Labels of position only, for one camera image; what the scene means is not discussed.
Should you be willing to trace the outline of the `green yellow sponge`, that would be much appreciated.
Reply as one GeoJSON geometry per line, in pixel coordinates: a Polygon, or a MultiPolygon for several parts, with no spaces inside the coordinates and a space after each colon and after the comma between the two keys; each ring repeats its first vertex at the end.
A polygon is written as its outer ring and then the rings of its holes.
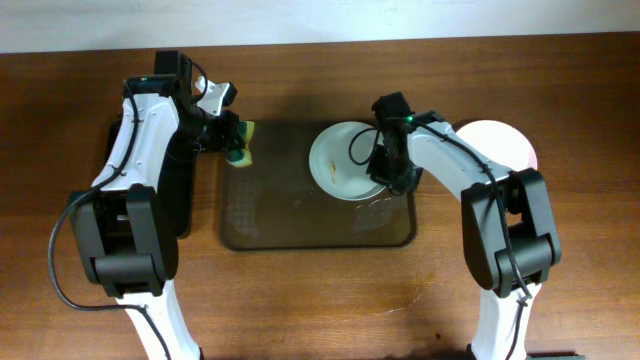
{"type": "Polygon", "coordinates": [[[240,121],[231,131],[230,143],[226,151],[226,161],[235,168],[244,168],[252,164],[249,144],[255,131],[252,121],[240,121]]]}

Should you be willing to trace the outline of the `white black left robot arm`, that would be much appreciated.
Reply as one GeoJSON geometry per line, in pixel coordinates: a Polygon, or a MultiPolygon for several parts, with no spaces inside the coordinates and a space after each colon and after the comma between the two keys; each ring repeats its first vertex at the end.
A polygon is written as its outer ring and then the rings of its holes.
{"type": "Polygon", "coordinates": [[[106,164],[65,216],[89,281],[125,311],[151,359],[200,359],[174,278],[178,240],[188,232],[198,150],[223,150],[248,165],[253,134],[229,111],[235,91],[215,85],[199,95],[158,90],[125,95],[106,164]]]}

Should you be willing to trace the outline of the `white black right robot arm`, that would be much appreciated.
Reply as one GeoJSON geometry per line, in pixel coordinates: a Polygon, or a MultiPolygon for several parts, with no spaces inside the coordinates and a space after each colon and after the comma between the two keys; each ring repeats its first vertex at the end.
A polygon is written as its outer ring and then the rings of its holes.
{"type": "Polygon", "coordinates": [[[438,113],[377,114],[382,143],[367,172],[394,194],[424,170],[461,205],[464,258],[481,288],[475,359],[525,359],[535,297],[562,250],[544,177],[515,171],[462,140],[438,113]]]}

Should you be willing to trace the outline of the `white plate stained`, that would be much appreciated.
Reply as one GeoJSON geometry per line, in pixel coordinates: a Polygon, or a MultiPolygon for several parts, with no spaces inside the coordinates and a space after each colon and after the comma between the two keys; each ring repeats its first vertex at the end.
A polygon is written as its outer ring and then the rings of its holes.
{"type": "Polygon", "coordinates": [[[495,120],[477,120],[460,127],[456,134],[489,159],[514,171],[538,169],[534,147],[511,125],[495,120]]]}

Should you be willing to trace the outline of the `grey-white plate top stained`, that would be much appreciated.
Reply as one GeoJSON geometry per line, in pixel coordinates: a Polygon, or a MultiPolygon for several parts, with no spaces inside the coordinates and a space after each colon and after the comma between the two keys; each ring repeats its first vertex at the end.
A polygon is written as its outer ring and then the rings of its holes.
{"type": "Polygon", "coordinates": [[[330,196],[345,201],[370,199],[385,187],[372,181],[367,164],[359,165],[375,146],[376,129],[363,122],[329,126],[314,140],[309,169],[316,184],[330,196]]]}

